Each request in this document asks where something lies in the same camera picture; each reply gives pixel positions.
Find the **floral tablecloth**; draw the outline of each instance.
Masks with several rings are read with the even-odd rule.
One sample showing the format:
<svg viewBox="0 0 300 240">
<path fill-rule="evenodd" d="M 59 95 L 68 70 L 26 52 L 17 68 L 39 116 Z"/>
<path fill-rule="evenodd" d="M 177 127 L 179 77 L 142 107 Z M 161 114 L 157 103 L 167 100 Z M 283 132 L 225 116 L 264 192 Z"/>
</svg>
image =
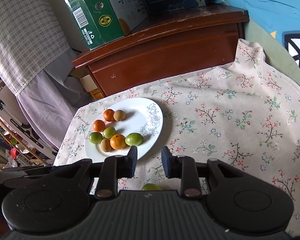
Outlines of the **floral tablecloth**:
<svg viewBox="0 0 300 240">
<path fill-rule="evenodd" d="M 127 98 L 149 98 L 162 109 L 162 132 L 138 161 L 135 176 L 119 180 L 120 189 L 141 189 L 145 183 L 180 188 L 179 179 L 164 175 L 163 145 L 197 162 L 218 158 L 284 190 L 295 206 L 287 232 L 300 235 L 300 87 L 264 60 L 259 44 L 239 40 L 233 63 L 158 80 L 80 108 L 55 165 L 86 158 L 86 133 L 106 108 Z M 203 179 L 201 184 L 206 193 Z"/>
</svg>

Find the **green fruit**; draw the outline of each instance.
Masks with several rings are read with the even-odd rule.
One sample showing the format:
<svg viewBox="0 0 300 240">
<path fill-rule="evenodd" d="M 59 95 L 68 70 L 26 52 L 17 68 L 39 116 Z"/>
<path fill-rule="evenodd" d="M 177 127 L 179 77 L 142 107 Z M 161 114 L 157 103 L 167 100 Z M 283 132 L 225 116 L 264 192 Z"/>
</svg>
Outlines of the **green fruit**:
<svg viewBox="0 0 300 240">
<path fill-rule="evenodd" d="M 99 132 L 92 132 L 89 135 L 89 140 L 93 144 L 99 144 L 102 141 L 103 137 L 102 134 Z"/>
<path fill-rule="evenodd" d="M 147 183 L 145 184 L 141 190 L 151 190 L 151 191 L 154 191 L 154 190 L 162 190 L 158 185 L 156 184 L 151 184 L 151 183 Z"/>
<path fill-rule="evenodd" d="M 112 136 L 114 136 L 117 133 L 114 127 L 108 127 L 103 131 L 103 136 L 106 139 L 111 139 Z"/>
<path fill-rule="evenodd" d="M 126 144 L 128 144 L 129 146 L 138 146 L 143 142 L 143 136 L 139 133 L 131 133 L 126 137 Z"/>
</svg>

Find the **tangerine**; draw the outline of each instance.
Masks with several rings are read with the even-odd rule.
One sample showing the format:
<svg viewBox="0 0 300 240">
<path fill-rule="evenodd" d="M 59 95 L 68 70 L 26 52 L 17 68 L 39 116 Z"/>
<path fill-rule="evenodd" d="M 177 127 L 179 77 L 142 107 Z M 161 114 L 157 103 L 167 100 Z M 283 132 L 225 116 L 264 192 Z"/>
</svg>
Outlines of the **tangerine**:
<svg viewBox="0 0 300 240">
<path fill-rule="evenodd" d="M 103 112 L 103 118 L 108 122 L 114 122 L 114 111 L 112 109 L 107 109 Z"/>
<path fill-rule="evenodd" d="M 103 130 L 106 128 L 106 124 L 104 121 L 102 120 L 95 120 L 92 128 L 96 131 L 96 132 L 103 132 Z"/>
<path fill-rule="evenodd" d="M 112 136 L 110 139 L 110 145 L 115 150 L 122 150 L 127 146 L 125 137 L 122 134 L 115 134 Z"/>
</svg>

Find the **reddish brown wood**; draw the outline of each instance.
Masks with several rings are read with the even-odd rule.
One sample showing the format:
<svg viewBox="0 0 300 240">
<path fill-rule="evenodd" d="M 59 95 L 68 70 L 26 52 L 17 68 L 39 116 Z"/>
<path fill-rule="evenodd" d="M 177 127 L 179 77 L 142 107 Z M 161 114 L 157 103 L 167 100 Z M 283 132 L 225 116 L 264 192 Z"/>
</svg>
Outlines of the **reddish brown wood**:
<svg viewBox="0 0 300 240">
<path fill-rule="evenodd" d="M 242 9 L 211 5 L 148 18 L 130 35 L 85 51 L 73 61 L 88 65 L 106 96 L 136 85 L 234 60 Z"/>
</svg>

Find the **white plate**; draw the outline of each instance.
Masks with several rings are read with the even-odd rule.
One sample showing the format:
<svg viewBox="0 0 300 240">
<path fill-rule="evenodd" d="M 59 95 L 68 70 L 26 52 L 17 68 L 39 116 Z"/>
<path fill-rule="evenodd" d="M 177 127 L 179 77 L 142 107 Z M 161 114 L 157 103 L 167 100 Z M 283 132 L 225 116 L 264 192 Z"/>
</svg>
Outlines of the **white plate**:
<svg viewBox="0 0 300 240">
<path fill-rule="evenodd" d="M 147 98 L 130 98 L 112 105 L 109 109 L 123 110 L 126 118 L 120 122 L 105 121 L 106 128 L 113 126 L 117 133 L 123 134 L 125 137 L 133 132 L 143 135 L 144 141 L 138 146 L 138 159 L 140 159 L 151 149 L 162 130 L 163 116 L 160 107 Z M 104 121 L 103 112 L 96 118 L 96 120 L 98 119 Z M 84 141 L 84 151 L 94 163 L 103 162 L 109 156 L 128 154 L 130 146 L 123 150 L 112 150 L 109 153 L 102 151 L 100 144 L 95 145 L 89 141 L 90 133 L 94 132 L 92 124 L 88 131 Z"/>
</svg>

